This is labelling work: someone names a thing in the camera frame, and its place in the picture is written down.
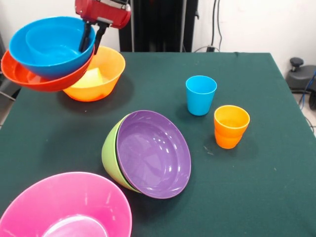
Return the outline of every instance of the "orange bowl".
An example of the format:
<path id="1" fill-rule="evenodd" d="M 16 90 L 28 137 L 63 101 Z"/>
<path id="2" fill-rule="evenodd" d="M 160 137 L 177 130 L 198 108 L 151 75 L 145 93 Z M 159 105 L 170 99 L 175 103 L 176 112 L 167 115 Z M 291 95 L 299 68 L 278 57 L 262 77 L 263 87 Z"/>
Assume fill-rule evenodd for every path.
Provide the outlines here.
<path id="1" fill-rule="evenodd" d="M 125 59 L 119 52 L 100 46 L 88 67 L 88 72 L 64 92 L 72 99 L 83 102 L 103 99 L 113 91 L 124 69 Z"/>
<path id="2" fill-rule="evenodd" d="M 11 56 L 9 51 L 7 51 L 2 57 L 1 70 L 9 80 L 20 86 L 28 87 L 29 89 L 37 91 L 55 92 L 68 88 L 82 78 L 93 58 L 93 54 L 94 53 L 92 52 L 89 60 L 77 71 L 55 80 L 48 80 L 30 72 L 17 62 Z"/>

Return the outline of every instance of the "blue bowl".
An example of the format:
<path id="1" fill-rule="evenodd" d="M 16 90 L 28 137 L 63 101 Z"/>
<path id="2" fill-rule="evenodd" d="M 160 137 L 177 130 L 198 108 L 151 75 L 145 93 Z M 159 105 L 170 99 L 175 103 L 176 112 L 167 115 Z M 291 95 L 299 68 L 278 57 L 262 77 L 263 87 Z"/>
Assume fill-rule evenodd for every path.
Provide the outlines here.
<path id="1" fill-rule="evenodd" d="M 15 33 L 10 42 L 10 53 L 36 75 L 47 79 L 61 78 L 79 69 L 93 52 L 93 29 L 89 35 L 88 49 L 79 52 L 83 30 L 84 22 L 78 18 L 62 16 L 41 19 Z"/>

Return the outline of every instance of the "dark green table cover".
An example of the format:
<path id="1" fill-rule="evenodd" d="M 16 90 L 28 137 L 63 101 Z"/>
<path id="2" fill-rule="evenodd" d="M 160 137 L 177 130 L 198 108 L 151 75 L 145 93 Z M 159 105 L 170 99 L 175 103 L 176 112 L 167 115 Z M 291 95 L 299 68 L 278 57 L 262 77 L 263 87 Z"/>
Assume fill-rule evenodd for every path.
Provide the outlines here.
<path id="1" fill-rule="evenodd" d="M 270 54 L 124 53 L 114 92 L 81 103 L 23 89 L 0 131 L 0 213 L 25 188 L 67 171 L 108 177 L 101 148 L 127 113 L 154 110 L 186 138 L 192 174 L 179 196 L 126 194 L 133 237 L 316 236 L 316 140 Z M 208 115 L 186 109 L 185 81 L 218 83 Z M 251 122 L 233 150 L 214 139 L 213 113 L 245 108 Z"/>

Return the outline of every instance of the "orange cup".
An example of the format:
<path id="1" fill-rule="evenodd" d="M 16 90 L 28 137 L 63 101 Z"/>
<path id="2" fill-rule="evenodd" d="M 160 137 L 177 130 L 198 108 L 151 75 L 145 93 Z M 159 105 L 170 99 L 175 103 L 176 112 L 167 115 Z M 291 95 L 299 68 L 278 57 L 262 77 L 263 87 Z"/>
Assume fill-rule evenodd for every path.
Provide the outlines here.
<path id="1" fill-rule="evenodd" d="M 224 105 L 214 113 L 216 143 L 224 149 L 234 148 L 248 128 L 250 116 L 235 105 Z"/>

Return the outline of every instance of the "blue cup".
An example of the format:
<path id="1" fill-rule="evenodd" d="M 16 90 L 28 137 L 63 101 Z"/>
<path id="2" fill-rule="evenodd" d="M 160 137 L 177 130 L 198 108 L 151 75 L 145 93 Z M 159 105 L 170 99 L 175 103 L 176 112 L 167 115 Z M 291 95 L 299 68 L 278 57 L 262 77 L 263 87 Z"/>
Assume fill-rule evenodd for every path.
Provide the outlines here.
<path id="1" fill-rule="evenodd" d="M 194 76 L 187 80 L 188 110 L 196 116 L 203 116 L 209 112 L 217 83 L 206 76 Z"/>

